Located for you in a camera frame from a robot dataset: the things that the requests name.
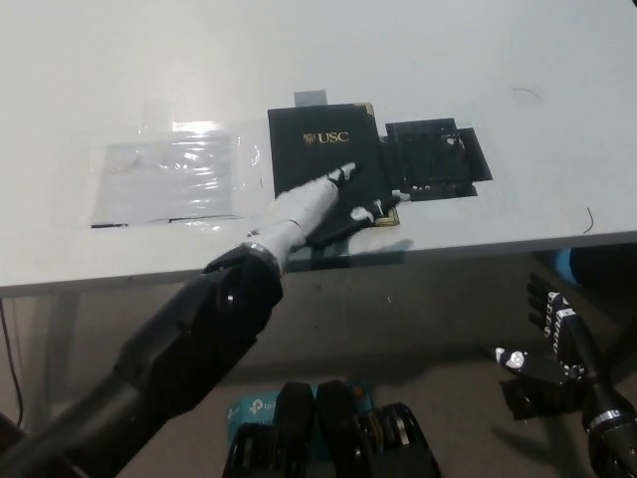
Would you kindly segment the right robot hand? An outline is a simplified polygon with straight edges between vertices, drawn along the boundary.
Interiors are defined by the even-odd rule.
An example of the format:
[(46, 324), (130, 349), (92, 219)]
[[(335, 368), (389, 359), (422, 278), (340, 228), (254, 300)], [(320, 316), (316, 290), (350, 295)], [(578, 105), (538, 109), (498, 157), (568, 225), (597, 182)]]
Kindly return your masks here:
[(583, 317), (562, 292), (537, 274), (527, 284), (530, 322), (548, 344), (544, 355), (505, 346), (481, 353), (514, 378), (502, 383), (515, 419), (582, 412), (585, 429), (634, 412), (615, 388), (610, 367)]

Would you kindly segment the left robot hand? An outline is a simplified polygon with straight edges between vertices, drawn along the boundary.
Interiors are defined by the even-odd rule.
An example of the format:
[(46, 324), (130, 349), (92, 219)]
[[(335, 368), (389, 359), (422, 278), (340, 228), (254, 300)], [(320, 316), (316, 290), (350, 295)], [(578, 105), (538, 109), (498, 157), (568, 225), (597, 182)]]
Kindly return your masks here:
[(324, 248), (372, 227), (401, 202), (400, 194), (390, 193), (357, 205), (335, 232), (318, 240), (312, 237), (336, 207), (342, 191), (356, 177), (357, 171), (357, 165), (349, 162), (282, 193), (264, 217), (265, 222), (251, 230), (242, 245), (272, 256), (275, 264), (283, 269), (290, 255), (306, 246)]

